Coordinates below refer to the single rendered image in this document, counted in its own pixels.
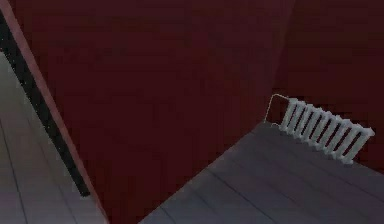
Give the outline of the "white ribbed radiator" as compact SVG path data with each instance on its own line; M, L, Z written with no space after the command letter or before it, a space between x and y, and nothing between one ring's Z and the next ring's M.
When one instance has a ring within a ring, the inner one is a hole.
M275 97L288 102L284 117L276 123L278 129L330 155L346 165L353 164L353 159L365 143L375 135L372 128L366 128L350 119L344 119L325 111L321 107L298 100L297 98L273 94L268 102L263 122L267 118Z

